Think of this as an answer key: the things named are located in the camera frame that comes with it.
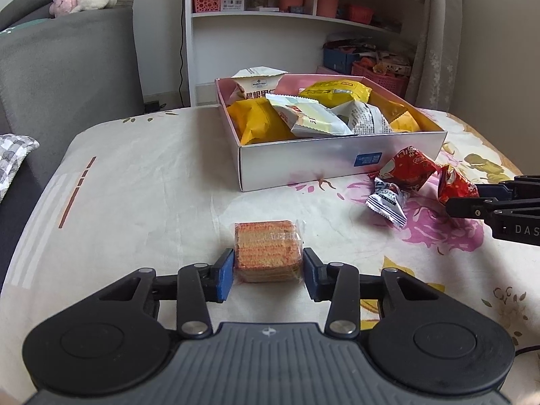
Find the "blue storage box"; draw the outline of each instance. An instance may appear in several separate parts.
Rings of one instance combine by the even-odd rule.
[[[325,48],[323,50],[323,64],[327,69],[341,74],[351,74],[353,62],[359,61],[362,56],[359,53],[344,53],[338,48]]]

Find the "red package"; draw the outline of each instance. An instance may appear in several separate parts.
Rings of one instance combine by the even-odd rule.
[[[450,165],[441,168],[437,194],[442,205],[450,198],[480,197],[476,186]]]
[[[418,149],[409,146],[399,151],[375,176],[393,182],[406,191],[417,192],[440,166]]]

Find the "blue label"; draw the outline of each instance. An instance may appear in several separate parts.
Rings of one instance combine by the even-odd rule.
[[[360,154],[356,156],[354,167],[376,165],[382,157],[382,152],[375,152],[373,154]]]

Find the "gray checkered pillow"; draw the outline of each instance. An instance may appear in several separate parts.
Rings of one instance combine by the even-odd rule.
[[[25,135],[0,135],[0,202],[24,157],[39,147],[39,143]]]

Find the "white cardboard box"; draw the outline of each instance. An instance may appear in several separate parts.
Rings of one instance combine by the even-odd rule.
[[[245,0],[221,0],[221,11],[243,11]]]
[[[275,93],[298,94],[299,89],[306,88],[314,82],[344,78],[360,81],[387,99],[407,106],[424,131],[347,135],[241,146],[224,101],[234,91],[236,83],[232,79],[217,79],[215,84],[218,90],[220,115],[231,147],[240,190],[248,192],[377,171],[401,149],[408,146],[414,146],[432,159],[437,157],[446,138],[446,131],[403,99],[364,77],[344,77],[341,74],[285,74]]]

